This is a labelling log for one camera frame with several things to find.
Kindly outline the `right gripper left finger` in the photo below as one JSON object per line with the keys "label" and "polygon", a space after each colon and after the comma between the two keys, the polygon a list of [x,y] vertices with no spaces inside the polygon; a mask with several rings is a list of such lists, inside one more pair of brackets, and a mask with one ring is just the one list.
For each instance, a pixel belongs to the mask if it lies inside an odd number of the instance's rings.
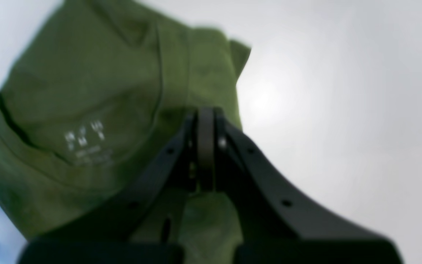
{"label": "right gripper left finger", "polygon": [[182,264],[178,234],[189,194],[196,189],[197,112],[141,176],[114,197],[62,227],[34,239],[20,264]]}

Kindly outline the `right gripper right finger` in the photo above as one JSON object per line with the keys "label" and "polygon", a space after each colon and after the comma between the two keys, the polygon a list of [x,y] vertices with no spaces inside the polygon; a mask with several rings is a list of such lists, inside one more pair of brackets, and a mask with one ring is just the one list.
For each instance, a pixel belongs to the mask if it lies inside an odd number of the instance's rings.
{"label": "right gripper right finger", "polygon": [[244,242],[235,264],[401,264],[393,242],[326,209],[286,180],[214,110],[215,185],[233,201]]}

